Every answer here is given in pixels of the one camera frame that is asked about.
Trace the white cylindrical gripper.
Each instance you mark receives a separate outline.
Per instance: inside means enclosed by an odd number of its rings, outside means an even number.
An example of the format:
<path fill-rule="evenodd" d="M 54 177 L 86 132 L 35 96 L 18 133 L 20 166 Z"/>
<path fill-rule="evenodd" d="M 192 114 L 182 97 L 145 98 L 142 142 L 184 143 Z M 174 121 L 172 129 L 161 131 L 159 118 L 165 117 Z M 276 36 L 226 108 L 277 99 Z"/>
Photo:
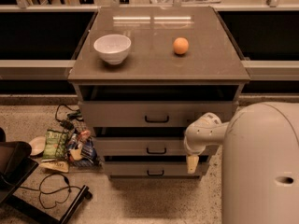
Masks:
<path fill-rule="evenodd" d="M 183 144 L 188 154 L 188 156 L 186 157 L 187 173 L 194 174 L 199 162 L 199 157 L 197 155 L 203 153 L 206 149 L 206 146 L 202 142 L 191 139 L 187 136 L 184 137 Z"/>

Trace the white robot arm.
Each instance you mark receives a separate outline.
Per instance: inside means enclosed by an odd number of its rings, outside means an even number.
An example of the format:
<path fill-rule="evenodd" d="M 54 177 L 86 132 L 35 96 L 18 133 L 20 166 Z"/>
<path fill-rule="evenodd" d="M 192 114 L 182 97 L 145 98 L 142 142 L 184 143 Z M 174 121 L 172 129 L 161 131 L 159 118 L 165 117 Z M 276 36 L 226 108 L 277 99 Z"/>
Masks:
<path fill-rule="evenodd" d="M 206 113 L 185 131 L 190 174 L 212 145 L 222 146 L 222 224 L 299 224 L 299 104 L 249 105 L 228 122 Z"/>

